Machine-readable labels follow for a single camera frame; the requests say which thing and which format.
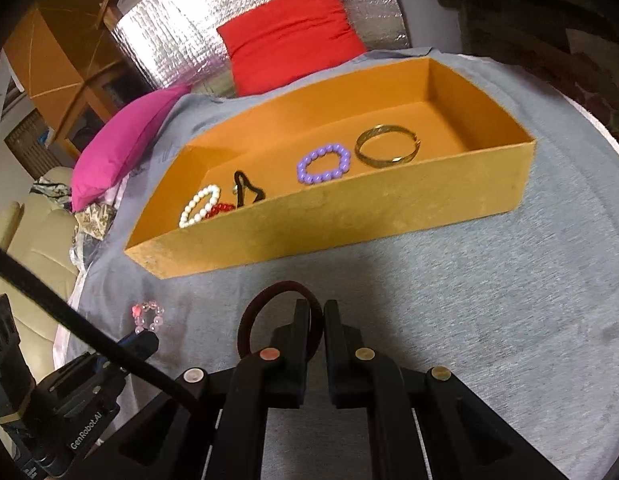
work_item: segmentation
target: gray bedsheet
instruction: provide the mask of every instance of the gray bedsheet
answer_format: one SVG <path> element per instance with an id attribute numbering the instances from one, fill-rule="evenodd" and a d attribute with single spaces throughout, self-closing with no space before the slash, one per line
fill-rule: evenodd
<path id="1" fill-rule="evenodd" d="M 123 253 L 145 202 L 192 137 L 289 89 L 426 54 L 373 52 L 264 96 L 181 99 L 129 179 L 80 312 L 120 338 L 133 329 L 131 305 L 157 300 L 165 324 L 151 362 L 172 376 L 193 365 L 214 371 L 238 361 L 236 329 L 253 296 L 278 280 L 298 280 L 321 301 L 339 300 L 343 320 L 399 364 L 448 365 L 570 478 L 601 478 L 619 453 L 619 157 L 557 92 L 516 68 L 429 53 L 538 139 L 514 212 L 164 281 Z M 265 345 L 274 326 L 291 320 L 292 305 L 291 294 L 274 301 L 252 340 Z M 84 350 L 72 338 L 68 356 Z M 325 383 L 321 350 L 302 410 L 270 413 L 263 478 L 371 478 L 365 414 L 336 412 Z M 154 394 L 132 379 L 118 422 Z"/>

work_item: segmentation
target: metal rivet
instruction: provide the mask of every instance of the metal rivet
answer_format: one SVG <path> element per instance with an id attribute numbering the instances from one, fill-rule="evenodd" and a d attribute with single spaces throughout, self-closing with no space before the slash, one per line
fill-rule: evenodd
<path id="1" fill-rule="evenodd" d="M 186 383 L 200 383 L 205 377 L 205 372 L 200 368 L 190 368 L 183 375 Z"/>
<path id="2" fill-rule="evenodd" d="M 376 356 L 376 352 L 374 352 L 371 348 L 366 348 L 364 346 L 363 348 L 358 348 L 354 355 L 356 355 L 356 357 L 358 357 L 361 361 L 371 361 Z"/>
<path id="3" fill-rule="evenodd" d="M 260 350 L 260 358 L 263 361 L 276 361 L 280 357 L 280 350 L 277 348 L 263 348 Z"/>
<path id="4" fill-rule="evenodd" d="M 451 372 L 445 366 L 435 366 L 432 368 L 432 377 L 438 381 L 446 381 L 451 377 Z"/>

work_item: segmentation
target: white beaded bracelet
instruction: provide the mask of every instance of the white beaded bracelet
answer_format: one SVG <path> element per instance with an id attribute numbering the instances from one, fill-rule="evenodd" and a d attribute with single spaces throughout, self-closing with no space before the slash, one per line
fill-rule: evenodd
<path id="1" fill-rule="evenodd" d="M 201 208 L 200 212 L 196 213 L 193 216 L 193 218 L 190 218 L 190 215 L 192 214 L 192 210 L 196 207 L 196 204 L 200 202 L 200 199 L 206 197 L 209 194 L 211 194 L 211 198 L 209 199 L 209 202 L 206 203 L 205 206 Z M 196 193 L 193 196 L 190 203 L 185 206 L 185 209 L 182 212 L 182 215 L 180 215 L 180 222 L 178 223 L 178 226 L 181 229 L 183 229 L 187 226 L 197 224 L 198 222 L 200 222 L 202 219 L 205 218 L 205 216 L 211 210 L 211 208 L 214 207 L 218 203 L 219 199 L 220 199 L 220 187 L 216 186 L 215 184 L 211 184 L 211 186 L 208 186 L 205 189 L 201 189 L 198 193 Z"/>

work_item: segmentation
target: red fabric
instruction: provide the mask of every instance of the red fabric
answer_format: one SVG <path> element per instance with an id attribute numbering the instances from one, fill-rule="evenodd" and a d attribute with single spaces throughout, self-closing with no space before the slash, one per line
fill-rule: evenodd
<path id="1" fill-rule="evenodd" d="M 280 88 L 367 52 L 340 0 L 272 0 L 218 33 L 240 96 Z"/>

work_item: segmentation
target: yellow box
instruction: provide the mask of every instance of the yellow box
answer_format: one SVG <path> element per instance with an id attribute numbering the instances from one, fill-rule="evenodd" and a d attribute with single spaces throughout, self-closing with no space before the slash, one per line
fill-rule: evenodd
<path id="1" fill-rule="evenodd" d="M 377 124 L 414 131 L 421 140 L 416 158 L 381 170 L 355 158 L 357 137 Z M 352 152 L 349 173 L 299 184 L 301 158 L 334 142 Z M 521 202 L 534 145 L 496 102 L 435 60 L 341 75 L 246 110 L 189 142 L 147 203 L 126 253 L 171 278 L 504 213 Z M 385 134 L 365 152 L 391 158 L 412 147 L 404 134 Z M 330 155 L 309 171 L 336 166 Z M 180 229 L 184 206 L 209 184 L 220 186 L 221 202 L 236 203 L 236 170 L 267 199 Z M 246 203 L 252 200 L 248 192 Z"/>

